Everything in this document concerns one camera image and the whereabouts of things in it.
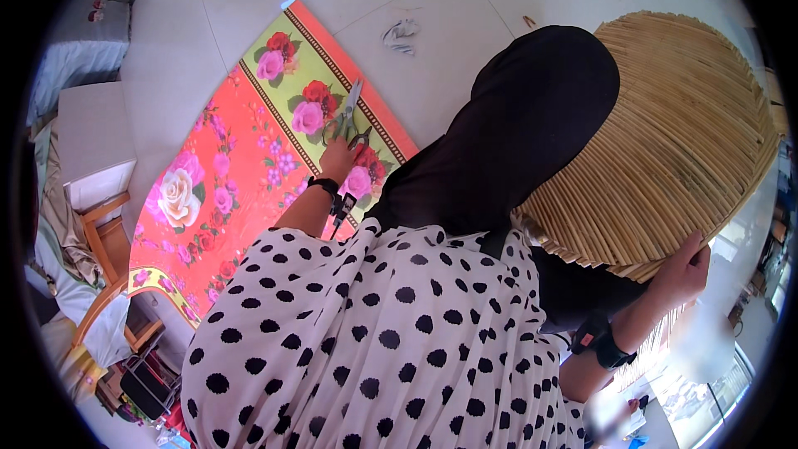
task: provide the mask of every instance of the white blouse with black dots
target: white blouse with black dots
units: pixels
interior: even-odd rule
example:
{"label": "white blouse with black dots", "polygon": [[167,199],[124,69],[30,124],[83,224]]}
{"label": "white blouse with black dots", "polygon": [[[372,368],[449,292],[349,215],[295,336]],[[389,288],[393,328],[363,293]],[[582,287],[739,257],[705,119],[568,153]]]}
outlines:
{"label": "white blouse with black dots", "polygon": [[195,444],[583,447],[520,239],[498,261],[436,225],[367,219],[340,244],[264,232],[186,354]]}

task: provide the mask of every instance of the woven bamboo basket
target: woven bamboo basket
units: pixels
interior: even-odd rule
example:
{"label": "woven bamboo basket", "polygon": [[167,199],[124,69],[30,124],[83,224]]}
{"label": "woven bamboo basket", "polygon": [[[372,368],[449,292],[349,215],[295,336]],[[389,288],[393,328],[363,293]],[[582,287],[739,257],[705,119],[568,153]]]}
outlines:
{"label": "woven bamboo basket", "polygon": [[516,211],[566,262],[653,277],[695,229],[715,236],[778,151],[769,103],[740,52],[683,15],[635,12],[595,35],[621,75],[585,149]]}

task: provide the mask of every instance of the red floral mat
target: red floral mat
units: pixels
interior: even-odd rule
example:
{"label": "red floral mat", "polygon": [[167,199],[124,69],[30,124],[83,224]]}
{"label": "red floral mat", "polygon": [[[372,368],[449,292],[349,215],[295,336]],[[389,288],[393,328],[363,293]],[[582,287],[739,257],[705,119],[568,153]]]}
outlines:
{"label": "red floral mat", "polygon": [[[319,173],[321,129],[363,74],[299,1],[250,48],[158,177],[135,227],[128,294],[166,294],[194,327],[246,249]],[[342,189],[357,198],[344,239],[385,178],[418,149],[365,80],[354,114],[370,145]],[[324,237],[329,238],[328,222]]]}

